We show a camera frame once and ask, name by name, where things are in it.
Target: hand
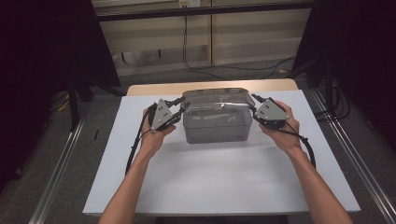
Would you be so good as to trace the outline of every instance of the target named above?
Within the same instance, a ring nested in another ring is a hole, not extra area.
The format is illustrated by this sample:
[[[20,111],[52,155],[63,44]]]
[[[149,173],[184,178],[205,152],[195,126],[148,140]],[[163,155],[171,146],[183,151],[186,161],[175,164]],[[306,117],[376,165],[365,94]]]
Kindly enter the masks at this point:
[[[284,103],[280,101],[276,101],[277,104],[282,106],[285,109],[285,112],[289,115],[290,119],[286,120],[286,122],[292,127],[290,127],[288,124],[285,124],[285,127],[283,127],[283,130],[288,131],[288,132],[299,132],[300,128],[300,123],[297,119],[294,118],[293,113],[291,112],[291,108],[288,105],[285,105]],[[285,151],[287,154],[289,154],[292,150],[294,149],[299,149],[301,150],[301,144],[300,144],[300,139],[296,136],[293,136],[291,134],[287,133],[280,133],[277,131],[269,130],[265,127],[263,127],[261,124],[259,125],[260,128],[262,129],[262,132],[270,136],[276,143],[276,145]]]
[[[171,125],[163,131],[151,131],[149,126],[149,116],[147,116],[142,127],[142,144],[136,157],[143,156],[143,158],[151,159],[160,149],[165,136],[174,131],[175,129],[176,126]]]

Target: metal rail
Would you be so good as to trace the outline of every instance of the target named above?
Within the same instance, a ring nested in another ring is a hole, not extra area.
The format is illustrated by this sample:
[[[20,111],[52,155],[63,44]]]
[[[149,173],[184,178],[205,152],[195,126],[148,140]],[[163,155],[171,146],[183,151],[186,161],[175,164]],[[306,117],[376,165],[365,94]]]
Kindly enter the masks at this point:
[[[29,221],[29,224],[42,224],[44,223],[47,214],[50,210],[53,199],[55,198],[56,192],[58,190],[59,184],[64,175],[64,170],[69,163],[71,154],[78,140],[79,134],[82,130],[85,119],[88,116],[90,110],[90,105],[83,106],[81,111],[81,118],[76,129],[70,133],[69,138],[64,146],[64,151],[62,152],[61,158],[58,160],[56,167],[52,173],[52,176],[47,184],[43,194],[38,201],[35,211]]]
[[[325,103],[323,103],[324,102],[323,95],[320,92],[316,93],[314,91],[312,94],[320,109],[326,110]],[[326,114],[326,117],[328,119],[332,119],[332,116],[329,113]],[[332,121],[329,121],[329,124],[332,130],[334,131],[336,137],[340,141],[340,144],[342,145],[345,153],[347,154],[353,166],[355,167],[356,171],[358,172],[359,176],[361,177],[361,180],[363,181],[364,185],[372,195],[379,210],[382,212],[382,215],[384,216],[385,220],[389,224],[395,224],[396,210],[389,196],[374,178],[373,174],[371,173],[371,171],[369,170],[369,168],[361,158],[361,155],[359,154],[358,150],[350,141],[349,137],[347,136],[347,133],[341,126],[340,122],[338,122],[338,120],[332,119]]]
[[[254,12],[254,11],[274,11],[288,9],[311,8],[313,6],[326,7],[329,4],[341,2],[339,0],[315,1],[306,0],[299,2],[282,2],[282,3],[264,3],[237,6],[218,6],[218,7],[188,7],[188,8],[171,8],[137,12],[119,12],[119,13],[98,13],[96,16],[90,17],[66,17],[55,18],[57,22],[99,22],[99,21],[128,21],[166,17],[184,17],[199,15],[214,15],[238,12]]]

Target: cable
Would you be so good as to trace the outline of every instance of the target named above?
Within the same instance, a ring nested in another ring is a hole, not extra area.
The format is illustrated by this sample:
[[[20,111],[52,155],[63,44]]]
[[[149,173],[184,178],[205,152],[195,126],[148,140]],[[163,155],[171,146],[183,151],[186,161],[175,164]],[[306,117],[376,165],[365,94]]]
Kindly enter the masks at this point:
[[[207,74],[207,75],[210,75],[210,76],[212,76],[212,77],[216,77],[216,78],[221,79],[221,80],[229,81],[230,79],[228,79],[228,78],[218,77],[218,76],[216,76],[216,75],[214,75],[214,74],[211,74],[211,73],[208,73],[208,72],[203,72],[203,71],[195,70],[195,69],[193,69],[193,68],[189,65],[189,63],[187,62],[187,17],[184,17],[184,24],[185,24],[185,26],[184,26],[184,42],[183,42],[183,63],[184,63],[184,65],[186,65],[186,67],[187,67],[190,71],[192,71],[192,72],[194,72],[194,73]]]
[[[345,103],[343,100],[343,97],[341,96],[341,94],[339,93],[339,90],[337,87],[337,94],[339,94],[339,99],[341,102],[341,111],[339,113],[337,113],[333,118],[324,118],[324,119],[317,119],[318,122],[322,122],[322,121],[337,121],[339,119],[344,119],[346,118],[349,114],[350,114],[350,102],[349,102],[349,98],[347,97],[347,94],[343,91],[344,93],[344,97],[346,99],[346,113],[344,114],[344,110],[345,110]],[[323,115],[327,113],[329,116],[330,114],[328,113],[328,111],[323,111]]]
[[[296,136],[298,138],[300,138],[300,140],[304,143],[306,149],[308,150],[308,154],[309,154],[309,160],[311,160],[311,164],[314,166],[314,168],[317,168],[317,162],[315,160],[315,154],[314,154],[314,150],[312,149],[311,145],[309,145],[308,143],[308,138],[303,137],[301,135],[299,135],[292,127],[291,125],[286,121],[286,124],[288,124],[288,126],[294,131],[294,133],[289,132],[289,131],[285,131],[285,130],[281,130],[281,129],[272,129],[274,131],[280,132],[280,133],[287,133],[287,134],[291,134],[293,136]]]
[[[288,61],[288,60],[290,60],[290,59],[295,59],[295,56],[291,56],[291,57],[289,57],[289,58],[287,58],[287,59],[285,59],[285,60],[280,61],[279,63],[277,63],[277,64],[275,65],[275,68],[274,68],[274,70],[272,71],[272,73],[271,73],[270,75],[268,75],[268,76],[266,76],[266,77],[261,77],[260,79],[266,79],[266,78],[268,78],[268,77],[271,77],[271,76],[275,73],[275,71],[276,71],[276,69],[277,69],[278,66],[280,66],[282,63],[284,63],[284,62],[286,62],[286,61]]]
[[[290,74],[288,74],[286,76],[286,78],[296,78],[297,76],[299,76],[306,68],[308,68],[309,66],[311,66],[312,64],[318,62],[320,60],[319,57],[312,59],[311,61],[302,64],[300,67],[298,67],[297,69],[294,69]]]
[[[142,118],[142,122],[140,123],[139,131],[137,131],[137,136],[136,136],[136,139],[134,140],[134,145],[131,147],[131,153],[129,155],[128,162],[126,163],[125,174],[127,174],[128,171],[129,171],[129,168],[131,168],[132,159],[134,158],[134,153],[136,152],[136,148],[137,148],[137,145],[140,142],[140,139],[143,137],[143,135],[145,133],[150,131],[150,130],[148,130],[148,131],[144,132],[142,135],[140,135],[140,133],[142,132],[143,125],[145,123],[146,117],[149,114],[149,111],[150,111],[150,107],[147,109],[146,113],[144,114],[144,116]]]
[[[271,65],[271,66],[269,66],[269,67],[264,67],[264,68],[245,68],[245,67],[227,66],[227,65],[215,65],[215,66],[207,66],[207,67],[201,67],[201,68],[193,68],[193,67],[191,67],[191,66],[189,65],[189,63],[188,63],[188,61],[187,61],[187,17],[184,17],[184,24],[185,24],[185,26],[184,26],[184,40],[183,40],[183,63],[184,63],[184,65],[186,65],[186,67],[187,67],[190,71],[192,71],[192,72],[194,72],[194,73],[207,74],[207,75],[210,75],[210,76],[212,76],[212,77],[219,78],[219,79],[221,79],[221,80],[230,80],[230,79],[228,79],[228,78],[219,77],[219,76],[216,76],[216,75],[214,75],[214,74],[212,74],[212,73],[204,72],[204,71],[201,71],[201,70],[210,69],[210,68],[231,68],[231,69],[240,69],[240,70],[248,70],[248,71],[261,71],[261,70],[266,70],[266,69],[275,68],[275,69],[273,70],[273,72],[272,72],[269,76],[267,76],[267,77],[262,77],[262,78],[261,78],[261,79],[265,79],[265,78],[268,78],[268,77],[272,76],[272,75],[275,73],[276,69],[277,69],[282,63],[285,63],[285,62],[287,62],[288,60],[291,60],[291,59],[295,59],[295,57],[296,57],[295,55],[290,56],[289,58],[284,59],[284,60],[280,61],[279,63],[277,63],[277,64],[275,64],[275,65]]]

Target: transparent box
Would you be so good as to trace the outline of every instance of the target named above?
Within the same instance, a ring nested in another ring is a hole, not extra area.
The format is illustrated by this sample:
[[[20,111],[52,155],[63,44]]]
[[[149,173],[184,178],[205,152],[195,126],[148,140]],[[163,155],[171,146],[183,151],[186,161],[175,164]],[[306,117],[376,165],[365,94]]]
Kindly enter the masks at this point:
[[[183,92],[183,125],[190,144],[237,142],[248,139],[254,105],[242,88]]]

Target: white table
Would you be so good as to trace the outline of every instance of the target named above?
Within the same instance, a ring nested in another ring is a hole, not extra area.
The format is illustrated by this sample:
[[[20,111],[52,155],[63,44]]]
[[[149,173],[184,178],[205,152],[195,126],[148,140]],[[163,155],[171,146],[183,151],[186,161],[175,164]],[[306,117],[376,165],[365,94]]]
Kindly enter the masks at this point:
[[[290,105],[309,138],[318,172],[349,212],[360,207],[301,91],[253,91]],[[145,107],[159,98],[123,97],[106,151],[83,213],[100,216],[124,177],[131,145]],[[297,175],[286,156],[253,121],[247,141],[196,144],[186,142],[182,122],[151,160],[137,214],[146,216],[241,216],[306,212]]]

